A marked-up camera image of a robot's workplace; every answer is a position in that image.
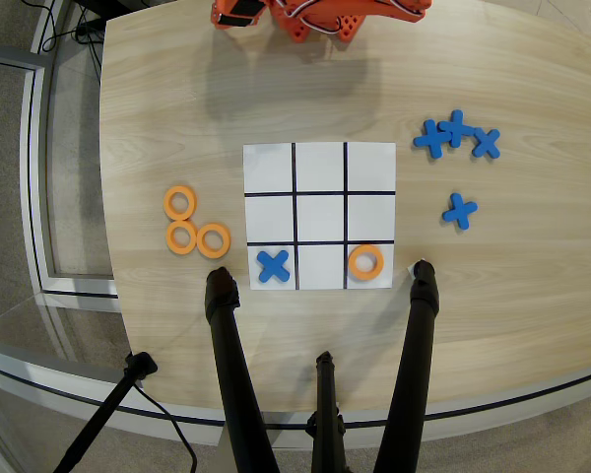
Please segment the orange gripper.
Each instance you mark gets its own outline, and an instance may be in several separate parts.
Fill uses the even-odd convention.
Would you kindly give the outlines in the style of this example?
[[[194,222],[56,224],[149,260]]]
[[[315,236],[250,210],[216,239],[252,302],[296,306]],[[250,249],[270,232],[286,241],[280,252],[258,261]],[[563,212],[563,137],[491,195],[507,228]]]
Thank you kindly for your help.
[[[255,26],[265,11],[265,2],[257,0],[215,0],[211,22],[218,30]]]

